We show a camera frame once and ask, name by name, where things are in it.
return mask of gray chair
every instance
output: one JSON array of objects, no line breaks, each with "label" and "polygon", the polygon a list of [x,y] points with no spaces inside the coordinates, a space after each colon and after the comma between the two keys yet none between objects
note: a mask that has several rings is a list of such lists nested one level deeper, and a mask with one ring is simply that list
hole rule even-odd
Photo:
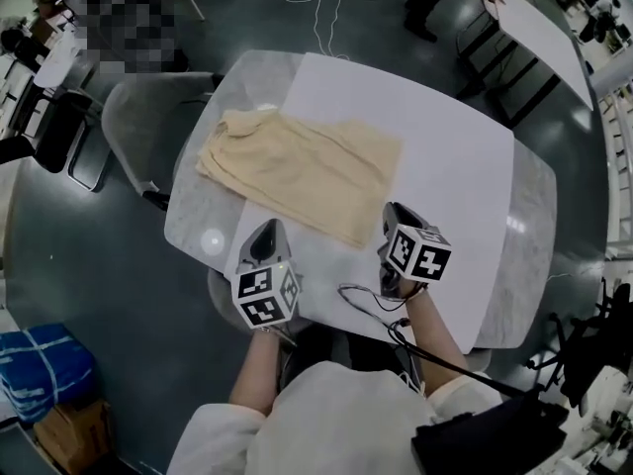
[{"label": "gray chair", "polygon": [[138,195],[160,209],[166,211],[169,196],[152,181],[150,158],[161,129],[177,106],[213,93],[221,80],[210,72],[134,74],[106,100],[106,140]]}]

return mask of floor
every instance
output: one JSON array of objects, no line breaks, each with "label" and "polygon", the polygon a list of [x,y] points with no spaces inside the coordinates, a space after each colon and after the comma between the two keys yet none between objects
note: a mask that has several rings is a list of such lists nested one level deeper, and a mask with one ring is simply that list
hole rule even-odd
[{"label": "floor", "polygon": [[[456,36],[480,14],[480,0],[440,3],[428,23],[440,37],[436,45],[403,29],[405,1],[342,0],[334,52],[454,95],[468,79],[456,59]],[[569,29],[551,0],[537,1]],[[226,72],[251,48],[318,51],[314,3],[197,2],[208,20],[180,20],[182,46],[196,70]],[[321,2],[324,37],[335,4]],[[480,25],[462,34],[461,44]],[[485,62],[491,53],[491,47],[483,50],[476,61]],[[504,78],[526,58],[518,52]],[[508,108],[548,76],[544,69],[530,72],[506,100]],[[102,94],[107,89],[94,88]],[[484,97],[467,102],[495,116]],[[175,160],[201,110],[196,106],[170,125],[177,130],[161,156],[167,182],[169,160]],[[604,256],[608,186],[599,113],[589,112],[564,86],[515,135],[555,170],[559,199],[553,277],[533,328],[521,348],[496,352],[490,367],[493,376],[527,387],[535,375],[520,363],[550,341],[547,313],[568,319],[592,310]],[[102,144],[98,129],[89,142],[94,148]],[[90,173],[90,164],[86,167]],[[113,407],[119,452],[143,473],[164,473],[193,411],[226,399],[247,344],[211,305],[205,267],[168,244],[163,225],[164,214],[136,195],[117,163],[93,194],[63,174],[49,175],[25,162],[4,255],[8,306],[16,321],[21,327],[64,322],[94,353]]]}]

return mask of black cable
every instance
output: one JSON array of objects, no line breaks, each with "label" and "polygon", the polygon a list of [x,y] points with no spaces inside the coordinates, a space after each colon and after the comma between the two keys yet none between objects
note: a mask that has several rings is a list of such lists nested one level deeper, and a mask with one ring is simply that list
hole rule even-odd
[{"label": "black cable", "polygon": [[[411,290],[411,292],[402,297],[402,298],[391,298],[391,297],[385,297],[385,296],[381,296],[380,294],[376,294],[374,291],[372,291],[371,289],[369,289],[368,287],[362,287],[360,285],[356,285],[354,283],[341,283],[338,286],[337,292],[338,295],[340,295],[346,303],[350,304],[351,306],[353,306],[354,308],[356,308],[357,310],[365,313],[365,314],[369,314],[369,312],[367,312],[364,308],[361,308],[357,305],[355,305],[352,301],[350,301],[347,296],[345,296],[345,294],[343,294],[343,291],[345,290],[359,290],[361,292],[367,292],[369,294],[372,295],[372,297],[374,298],[374,301],[376,301],[376,304],[379,306],[379,308],[381,310],[383,310],[384,312],[394,312],[395,310],[401,308],[409,299],[411,299],[413,296],[417,295],[417,293],[422,290],[422,288],[424,287],[423,283],[415,283],[415,286],[413,287],[413,290]],[[381,299],[385,299],[387,301],[392,301],[392,302],[396,302],[396,301],[400,301],[398,303],[398,305],[395,308],[386,308],[379,300],[378,298]],[[387,326],[387,324],[385,324],[382,320],[380,320],[377,316],[374,316],[373,314],[369,314],[372,315],[372,317],[375,317],[376,319],[378,319],[380,321],[381,324],[384,324],[385,327]]]},{"label": "black cable", "polygon": [[469,376],[473,378],[474,380],[477,380],[478,382],[481,382],[484,385],[488,385],[492,389],[495,389],[496,391],[502,394],[505,394],[506,396],[510,398],[525,395],[524,391],[520,391],[519,389],[516,389],[509,385],[503,384],[491,378],[483,377],[481,375],[478,375],[477,373],[473,373],[472,371],[469,371],[467,369],[451,364],[450,362],[447,362],[444,359],[437,357],[436,355],[433,355],[432,353],[427,352],[426,350],[423,350],[422,348],[419,348],[418,346],[412,343],[409,343],[407,339],[405,338],[405,336],[399,331],[400,327],[409,326],[409,325],[410,325],[409,319],[400,319],[399,321],[391,323],[387,327],[389,337],[396,344],[404,348],[407,352],[413,355],[417,355],[418,357],[421,357],[422,359],[426,359],[429,362],[433,362],[434,364],[437,364],[438,366],[442,366],[446,369],[450,369],[451,371],[456,371],[457,373],[461,373],[462,375]]}]

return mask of towel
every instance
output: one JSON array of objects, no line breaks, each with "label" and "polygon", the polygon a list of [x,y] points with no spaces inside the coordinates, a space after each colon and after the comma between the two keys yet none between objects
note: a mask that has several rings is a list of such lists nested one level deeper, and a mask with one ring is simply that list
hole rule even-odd
[{"label": "towel", "polygon": [[381,219],[401,142],[358,121],[226,111],[197,170],[250,201],[364,247]]}]

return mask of office chair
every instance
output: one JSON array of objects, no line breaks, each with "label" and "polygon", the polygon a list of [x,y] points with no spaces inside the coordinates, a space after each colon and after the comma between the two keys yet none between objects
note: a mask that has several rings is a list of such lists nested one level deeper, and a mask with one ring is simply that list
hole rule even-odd
[{"label": "office chair", "polygon": [[[46,109],[40,122],[36,133],[37,144],[33,148],[31,142],[24,137],[24,131],[40,100],[48,100],[50,107]],[[10,122],[10,128],[17,135],[0,141],[0,163],[32,156],[41,167],[56,174],[68,162],[68,177],[86,190],[95,190],[103,178],[105,161],[93,185],[83,183],[72,174],[82,140],[89,129],[87,116],[90,115],[92,102],[92,99],[75,92],[65,92],[50,98],[36,90],[33,96],[26,97]]]},{"label": "office chair", "polygon": [[131,75],[112,90],[102,129],[138,195],[163,211],[169,194],[152,178],[151,156],[165,122],[180,104],[213,93],[222,76],[211,72]]},{"label": "office chair", "polygon": [[633,357],[633,340],[629,334],[633,327],[633,304],[629,303],[631,286],[620,285],[611,298],[606,294],[606,282],[602,279],[602,290],[602,304],[596,304],[598,315],[587,320],[572,319],[574,330],[568,338],[565,338],[561,320],[551,314],[549,320],[556,324],[559,352],[538,365],[532,360],[525,363],[534,370],[556,364],[545,390],[560,383],[562,369],[565,382],[561,393],[569,398],[572,407],[581,402],[604,366],[629,375]]}]

